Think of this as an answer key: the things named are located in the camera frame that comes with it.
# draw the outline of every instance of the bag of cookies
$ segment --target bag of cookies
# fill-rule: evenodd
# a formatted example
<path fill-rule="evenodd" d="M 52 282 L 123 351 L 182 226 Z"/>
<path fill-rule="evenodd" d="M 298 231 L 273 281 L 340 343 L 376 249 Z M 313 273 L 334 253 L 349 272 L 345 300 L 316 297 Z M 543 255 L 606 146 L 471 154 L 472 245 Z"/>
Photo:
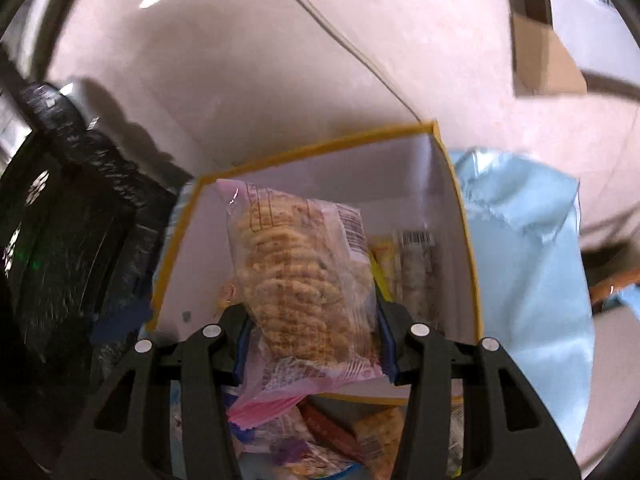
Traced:
<path fill-rule="evenodd" d="M 256 426 L 302 397 L 382 374 L 356 208 L 219 180 L 239 295 L 259 330 L 230 420 Z"/>

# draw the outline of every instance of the beige floor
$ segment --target beige floor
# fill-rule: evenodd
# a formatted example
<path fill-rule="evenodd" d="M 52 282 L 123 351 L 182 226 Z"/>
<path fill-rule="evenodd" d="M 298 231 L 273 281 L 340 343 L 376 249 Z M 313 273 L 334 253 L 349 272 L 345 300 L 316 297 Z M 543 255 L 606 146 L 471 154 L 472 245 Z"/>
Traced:
<path fill-rule="evenodd" d="M 191 173 L 414 120 L 295 0 L 141 1 L 77 0 L 49 78 L 103 86 Z M 529 153 L 580 178 L 584 244 L 640 224 L 638 104 L 515 98 L 507 0 L 309 1 L 450 148 Z"/>

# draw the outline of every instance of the light blue fabric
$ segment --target light blue fabric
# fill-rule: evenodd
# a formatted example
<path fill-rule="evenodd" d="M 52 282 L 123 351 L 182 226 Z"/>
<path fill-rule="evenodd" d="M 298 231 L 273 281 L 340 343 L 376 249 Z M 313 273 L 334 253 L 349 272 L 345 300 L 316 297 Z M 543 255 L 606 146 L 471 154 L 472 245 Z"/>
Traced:
<path fill-rule="evenodd" d="M 484 334 L 510 353 L 575 450 L 594 348 L 578 183 L 517 155 L 450 155 L 478 265 Z"/>
<path fill-rule="evenodd" d="M 620 305 L 628 306 L 640 321 L 640 286 L 632 283 L 612 294 L 602 304 L 603 310 L 611 310 Z"/>

